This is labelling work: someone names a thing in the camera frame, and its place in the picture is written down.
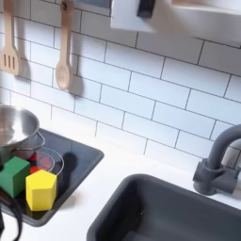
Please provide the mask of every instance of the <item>toy kitchen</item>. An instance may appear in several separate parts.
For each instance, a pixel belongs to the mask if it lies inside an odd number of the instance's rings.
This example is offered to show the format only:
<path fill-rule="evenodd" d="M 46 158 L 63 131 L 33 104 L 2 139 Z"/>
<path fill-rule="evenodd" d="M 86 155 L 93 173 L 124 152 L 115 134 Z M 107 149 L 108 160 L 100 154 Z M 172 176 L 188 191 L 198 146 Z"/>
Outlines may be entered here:
<path fill-rule="evenodd" d="M 228 2 L 0 1 L 0 240 L 241 240 Z"/>

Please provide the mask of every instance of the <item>tile backsplash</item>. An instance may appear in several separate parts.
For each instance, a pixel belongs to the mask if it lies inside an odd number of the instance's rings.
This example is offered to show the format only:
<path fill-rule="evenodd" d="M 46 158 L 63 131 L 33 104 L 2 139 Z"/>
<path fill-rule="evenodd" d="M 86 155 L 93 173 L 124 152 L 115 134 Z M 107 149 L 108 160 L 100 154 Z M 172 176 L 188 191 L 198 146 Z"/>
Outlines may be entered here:
<path fill-rule="evenodd" d="M 80 3 L 72 15 L 73 83 L 59 90 L 60 2 L 16 0 L 21 76 L 0 71 L 0 103 L 189 170 L 241 123 L 240 48 L 111 29 L 108 9 Z M 2 0 L 0 12 L 2 48 Z M 239 165 L 240 150 L 236 141 L 223 163 Z"/>

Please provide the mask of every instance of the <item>gray faucet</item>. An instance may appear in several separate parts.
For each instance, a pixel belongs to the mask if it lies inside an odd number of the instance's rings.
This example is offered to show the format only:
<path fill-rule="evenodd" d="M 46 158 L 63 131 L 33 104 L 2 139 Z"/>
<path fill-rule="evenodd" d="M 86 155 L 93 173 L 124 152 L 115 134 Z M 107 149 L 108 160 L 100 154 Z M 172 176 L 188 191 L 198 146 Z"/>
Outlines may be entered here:
<path fill-rule="evenodd" d="M 217 191 L 232 194 L 235 190 L 240 169 L 227 169 L 221 162 L 230 144 L 241 138 L 241 124 L 224 131 L 215 141 L 207 159 L 199 162 L 193 177 L 194 188 L 205 196 Z"/>

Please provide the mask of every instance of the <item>white subway tile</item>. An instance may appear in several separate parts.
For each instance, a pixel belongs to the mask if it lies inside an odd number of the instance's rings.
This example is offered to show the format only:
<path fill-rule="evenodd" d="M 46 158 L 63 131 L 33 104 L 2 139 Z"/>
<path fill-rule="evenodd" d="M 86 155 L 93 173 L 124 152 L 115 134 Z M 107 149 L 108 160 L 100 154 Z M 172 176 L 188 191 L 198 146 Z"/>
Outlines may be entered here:
<path fill-rule="evenodd" d="M 207 158 L 212 146 L 213 141 L 211 140 L 180 132 L 176 148 L 187 153 L 195 154 L 202 158 Z M 237 149 L 229 147 L 223 157 L 223 165 L 233 168 L 239 153 L 240 152 Z"/>
<path fill-rule="evenodd" d="M 101 103 L 150 119 L 154 101 L 116 88 L 102 87 Z"/>
<path fill-rule="evenodd" d="M 229 46 L 208 42 L 203 45 L 200 65 L 241 75 L 241 50 Z"/>
<path fill-rule="evenodd" d="M 191 91 L 187 104 L 188 110 L 231 124 L 240 123 L 240 108 L 239 103 L 196 90 Z"/>
<path fill-rule="evenodd" d="M 111 28 L 109 17 L 85 11 L 82 15 L 81 33 L 131 47 L 135 47 L 137 40 L 137 32 Z"/>
<path fill-rule="evenodd" d="M 52 86 L 53 69 L 51 68 L 26 60 L 22 60 L 22 66 L 20 71 L 20 76 L 23 78 L 31 79 L 47 86 Z"/>
<path fill-rule="evenodd" d="M 0 72 L 0 87 L 30 96 L 30 81 L 7 72 Z"/>
<path fill-rule="evenodd" d="M 115 143 L 137 153 L 144 153 L 146 139 L 117 128 L 98 123 L 96 137 Z"/>
<path fill-rule="evenodd" d="M 11 92 L 11 105 L 31 111 L 40 119 L 40 123 L 51 119 L 51 106 L 49 104 L 33 100 L 21 94 Z"/>
<path fill-rule="evenodd" d="M 199 60 L 202 43 L 202 40 L 168 33 L 140 32 L 137 48 L 196 64 Z"/>
<path fill-rule="evenodd" d="M 78 75 L 115 88 L 128 89 L 131 72 L 79 57 Z"/>
<path fill-rule="evenodd" d="M 5 45 L 4 34 L 0 34 L 0 51 Z M 30 59 L 30 42 L 15 38 L 15 47 L 19 52 L 20 58 Z"/>
<path fill-rule="evenodd" d="M 187 153 L 192 153 L 202 158 L 207 158 L 213 141 L 193 136 L 189 133 L 180 132 L 176 148 Z"/>
<path fill-rule="evenodd" d="M 77 3 L 77 2 L 74 2 L 74 7 L 82 10 L 90 11 L 90 12 L 99 13 L 106 16 L 109 16 L 109 12 L 110 12 L 108 8 L 99 8 L 90 4 Z"/>
<path fill-rule="evenodd" d="M 15 16 L 30 19 L 30 1 L 31 0 L 15 0 Z M 4 11 L 4 0 L 0 0 L 0 11 Z"/>
<path fill-rule="evenodd" d="M 128 113 L 124 117 L 123 130 L 171 147 L 175 146 L 178 136 L 178 130 L 176 129 Z"/>
<path fill-rule="evenodd" d="M 53 104 L 63 109 L 73 111 L 74 96 L 70 93 L 32 82 L 31 97 L 47 104 Z"/>
<path fill-rule="evenodd" d="M 71 53 L 104 61 L 106 42 L 93 37 L 72 33 Z M 60 49 L 60 30 L 56 28 L 55 47 Z"/>
<path fill-rule="evenodd" d="M 10 91 L 0 88 L 0 103 L 10 105 Z"/>
<path fill-rule="evenodd" d="M 56 82 L 56 73 L 54 78 L 54 87 L 58 88 Z M 72 84 L 70 85 L 68 92 L 99 102 L 101 95 L 101 84 L 73 75 Z"/>
<path fill-rule="evenodd" d="M 162 79 L 223 96 L 228 86 L 230 75 L 167 58 Z"/>
<path fill-rule="evenodd" d="M 130 92 L 159 102 L 185 108 L 189 91 L 189 88 L 180 87 L 139 73 L 132 73 Z"/>
<path fill-rule="evenodd" d="M 61 26 L 60 6 L 39 0 L 32 0 L 32 20 L 52 26 Z M 79 32 L 81 11 L 75 9 L 72 12 L 72 31 Z"/>
<path fill-rule="evenodd" d="M 31 60 L 33 62 L 56 68 L 59 61 L 60 51 L 57 49 L 42 46 L 31 42 Z M 77 72 L 77 56 L 71 55 L 70 62 L 72 65 L 72 73 Z"/>
<path fill-rule="evenodd" d="M 112 42 L 107 44 L 105 62 L 160 78 L 164 58 L 137 49 L 124 47 Z"/>
<path fill-rule="evenodd" d="M 83 98 L 76 98 L 74 112 L 119 128 L 124 115 L 123 111 Z"/>
<path fill-rule="evenodd" d="M 15 21 L 15 36 L 46 46 L 54 46 L 54 28 L 45 24 L 18 18 Z"/>
<path fill-rule="evenodd" d="M 215 124 L 215 120 L 161 103 L 155 105 L 153 120 L 207 138 Z"/>
<path fill-rule="evenodd" d="M 178 169 L 195 172 L 201 158 L 148 140 L 145 155 Z"/>
<path fill-rule="evenodd" d="M 241 102 L 241 78 L 232 76 L 225 97 L 237 102 Z"/>
<path fill-rule="evenodd" d="M 52 122 L 57 125 L 70 126 L 74 129 L 74 132 L 95 135 L 96 121 L 85 117 L 81 117 L 70 111 L 63 110 L 53 106 Z"/>
<path fill-rule="evenodd" d="M 216 140 L 221 133 L 223 133 L 230 127 L 232 127 L 231 124 L 217 121 L 211 139 Z M 231 144 L 231 146 L 241 150 L 241 139 L 236 140 L 234 143 Z"/>

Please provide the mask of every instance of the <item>white countertop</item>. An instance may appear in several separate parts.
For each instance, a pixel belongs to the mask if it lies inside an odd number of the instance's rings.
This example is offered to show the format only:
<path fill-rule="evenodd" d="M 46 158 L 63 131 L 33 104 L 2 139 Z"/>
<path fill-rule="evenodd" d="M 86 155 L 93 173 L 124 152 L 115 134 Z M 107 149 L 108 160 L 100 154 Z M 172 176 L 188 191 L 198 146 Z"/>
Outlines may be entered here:
<path fill-rule="evenodd" d="M 61 130 L 50 123 L 45 123 L 41 127 L 103 151 L 104 159 L 46 225 L 34 228 L 24 224 L 21 240 L 85 241 L 90 224 L 98 216 L 120 182 L 132 174 L 150 174 L 194 191 L 192 186 L 194 173 L 177 169 L 139 154 L 130 153 L 93 137 L 74 135 L 74 131 L 68 130 L 66 132 L 63 128 Z M 216 194 L 212 199 L 241 209 L 241 188 L 238 187 L 231 197 Z M 12 241 L 17 233 L 16 220 L 4 215 L 4 221 L 6 229 L 1 240 Z"/>

